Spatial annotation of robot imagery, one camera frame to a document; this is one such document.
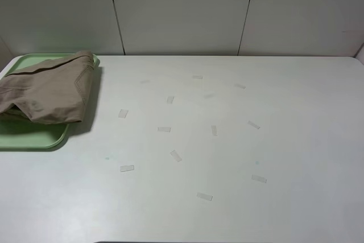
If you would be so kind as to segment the green plastic tray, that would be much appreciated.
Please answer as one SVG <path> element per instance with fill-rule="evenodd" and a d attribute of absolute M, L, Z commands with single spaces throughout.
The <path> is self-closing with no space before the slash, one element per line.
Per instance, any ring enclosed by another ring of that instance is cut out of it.
<path fill-rule="evenodd" d="M 1 79 L 17 69 L 29 67 L 48 59 L 58 59 L 72 54 L 74 53 L 32 53 L 24 55 L 1 76 Z M 95 70 L 98 59 L 96 55 L 93 54 L 93 56 Z M 45 125 L 24 120 L 1 119 L 1 149 L 50 149 L 58 145 L 65 138 L 70 124 L 72 123 Z"/>

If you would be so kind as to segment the khaki shorts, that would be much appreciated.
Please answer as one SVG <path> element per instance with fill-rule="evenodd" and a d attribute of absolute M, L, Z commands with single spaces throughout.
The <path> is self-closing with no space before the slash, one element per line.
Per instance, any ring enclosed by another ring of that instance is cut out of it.
<path fill-rule="evenodd" d="M 1 119 L 45 125 L 81 122 L 93 76 L 89 51 L 17 69 L 1 79 Z"/>

